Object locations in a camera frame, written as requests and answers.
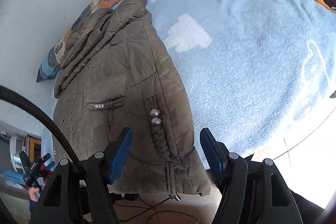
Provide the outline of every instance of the blue gripper pad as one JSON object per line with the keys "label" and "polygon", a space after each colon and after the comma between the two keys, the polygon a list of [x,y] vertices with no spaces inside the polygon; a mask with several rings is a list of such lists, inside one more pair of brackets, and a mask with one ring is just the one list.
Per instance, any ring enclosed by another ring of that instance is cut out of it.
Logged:
{"label": "blue gripper pad", "polygon": [[203,128],[201,130],[199,140],[215,180],[222,183],[224,180],[223,171],[228,164],[224,151],[221,149],[208,128]]}
{"label": "blue gripper pad", "polygon": [[118,140],[116,142],[119,142],[119,147],[117,151],[115,152],[115,156],[110,164],[110,174],[109,174],[109,182],[111,184],[114,183],[114,181],[120,177],[121,171],[123,169],[123,166],[126,162],[126,157],[128,155],[128,150],[132,144],[133,141],[133,134],[132,131],[129,128],[124,128],[121,132]]}

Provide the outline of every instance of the metal bead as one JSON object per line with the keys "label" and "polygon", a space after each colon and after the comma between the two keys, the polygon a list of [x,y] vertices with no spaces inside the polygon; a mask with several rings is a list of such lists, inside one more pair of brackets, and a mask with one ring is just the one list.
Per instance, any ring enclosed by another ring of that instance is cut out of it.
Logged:
{"label": "metal bead", "polygon": [[229,154],[229,157],[231,158],[231,159],[233,159],[233,160],[236,160],[236,159],[238,159],[238,154],[237,153],[234,153],[234,152],[231,152],[230,154]]}
{"label": "metal bead", "polygon": [[152,125],[154,125],[154,126],[160,126],[160,125],[162,125],[162,119],[154,117],[152,119]]}
{"label": "metal bead", "polygon": [[271,159],[265,159],[265,163],[267,164],[267,165],[272,165],[273,164],[273,160],[271,160]]}
{"label": "metal bead", "polygon": [[159,117],[161,115],[161,111],[156,109],[156,108],[153,108],[151,109],[150,111],[150,115],[154,118],[154,117]]}

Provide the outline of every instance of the human hand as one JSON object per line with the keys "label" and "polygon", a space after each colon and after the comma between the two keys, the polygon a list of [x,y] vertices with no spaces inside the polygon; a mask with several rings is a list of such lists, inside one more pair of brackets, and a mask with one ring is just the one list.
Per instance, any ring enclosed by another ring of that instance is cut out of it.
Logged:
{"label": "human hand", "polygon": [[30,187],[28,190],[29,193],[29,197],[32,201],[37,202],[39,200],[39,198],[37,197],[37,193],[40,191],[40,188],[37,187]]}

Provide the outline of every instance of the white cloud pattern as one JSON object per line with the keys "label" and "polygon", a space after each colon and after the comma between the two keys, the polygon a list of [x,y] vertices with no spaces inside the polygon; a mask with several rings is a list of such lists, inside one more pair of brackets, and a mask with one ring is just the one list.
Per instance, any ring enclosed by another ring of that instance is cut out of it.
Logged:
{"label": "white cloud pattern", "polygon": [[176,46],[177,52],[185,52],[200,45],[207,48],[212,38],[190,15],[181,15],[178,22],[168,31],[169,37],[164,40],[166,48]]}

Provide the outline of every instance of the metal screw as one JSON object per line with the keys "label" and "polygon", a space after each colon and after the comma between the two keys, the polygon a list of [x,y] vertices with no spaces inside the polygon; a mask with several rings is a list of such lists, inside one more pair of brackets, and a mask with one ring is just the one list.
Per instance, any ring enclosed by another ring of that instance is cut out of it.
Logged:
{"label": "metal screw", "polygon": [[62,159],[60,162],[60,165],[67,165],[69,163],[69,160],[68,159]]}
{"label": "metal screw", "polygon": [[238,159],[238,154],[237,153],[234,153],[234,152],[231,152],[230,154],[229,154],[229,157],[231,158],[231,159],[233,159],[233,160],[236,160],[236,159]]}
{"label": "metal screw", "polygon": [[272,165],[273,164],[273,160],[271,160],[271,159],[265,159],[265,163],[267,164],[267,165]]}
{"label": "metal screw", "polygon": [[96,159],[101,159],[102,157],[104,157],[104,153],[103,152],[97,152],[97,153],[95,153],[94,157]]}

